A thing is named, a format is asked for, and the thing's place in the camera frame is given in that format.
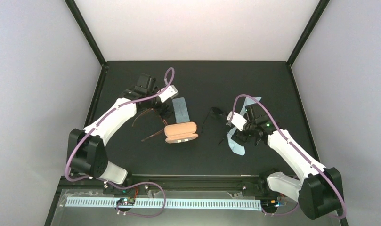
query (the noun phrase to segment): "gray wall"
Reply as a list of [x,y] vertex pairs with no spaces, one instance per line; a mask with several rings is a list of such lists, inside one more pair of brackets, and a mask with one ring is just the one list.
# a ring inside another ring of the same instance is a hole
[[293,71],[350,225],[381,225],[381,0],[331,1]]
[[100,65],[63,0],[0,1],[0,225],[43,225]]

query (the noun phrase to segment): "white backdrop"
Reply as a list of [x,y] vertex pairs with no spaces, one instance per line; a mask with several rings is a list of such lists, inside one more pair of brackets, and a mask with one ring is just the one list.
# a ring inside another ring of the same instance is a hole
[[106,60],[287,60],[319,0],[76,0]]

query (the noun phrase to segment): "transparent plastic sheet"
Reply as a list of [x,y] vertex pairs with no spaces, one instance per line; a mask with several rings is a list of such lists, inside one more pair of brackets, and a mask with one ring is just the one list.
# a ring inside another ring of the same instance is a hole
[[[186,191],[166,191],[167,198],[181,199],[250,199],[242,197],[241,193],[228,192],[186,192]],[[97,207],[66,207],[65,202],[68,197],[111,197],[113,195],[103,195],[102,190],[80,190],[66,189],[62,191],[56,212],[52,221],[52,226],[169,226],[169,225],[209,225],[209,226],[233,226],[233,225],[259,225],[259,226],[292,226],[292,225],[315,225],[315,226],[338,226],[338,221],[329,217],[322,217],[317,220],[310,220],[297,210],[293,214],[284,217],[264,216],[260,211],[255,210],[186,210],[186,209],[165,209],[164,212],[154,218],[140,218],[135,216],[117,215],[117,211],[111,208]],[[141,198],[162,198],[162,193],[157,190],[150,190],[147,196]],[[278,212],[286,212],[294,207],[294,203],[289,203],[280,207]],[[131,209],[129,212],[140,214],[153,214],[157,209]]]

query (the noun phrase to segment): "black mat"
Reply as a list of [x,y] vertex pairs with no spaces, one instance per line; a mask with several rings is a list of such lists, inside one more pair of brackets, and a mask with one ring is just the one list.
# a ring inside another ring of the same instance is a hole
[[[107,144],[111,162],[133,174],[162,175],[257,175],[271,168],[292,174],[291,168],[272,149],[263,143],[246,147],[246,155],[232,153],[224,141],[224,120],[209,118],[200,133],[201,124],[212,106],[230,111],[238,94],[262,97],[261,102],[292,137],[312,155],[307,126],[302,118],[291,75],[285,62],[270,61],[116,61],[109,70],[95,111],[99,118],[115,102],[119,94],[136,83],[134,73],[163,77],[169,67],[175,68],[173,84],[178,97],[186,100],[190,120],[198,125],[199,138],[180,143],[165,143],[165,135],[141,142],[164,127],[157,115],[140,117],[132,127],[126,122]],[[244,98],[239,101],[240,111]],[[172,116],[169,124],[175,122]]]

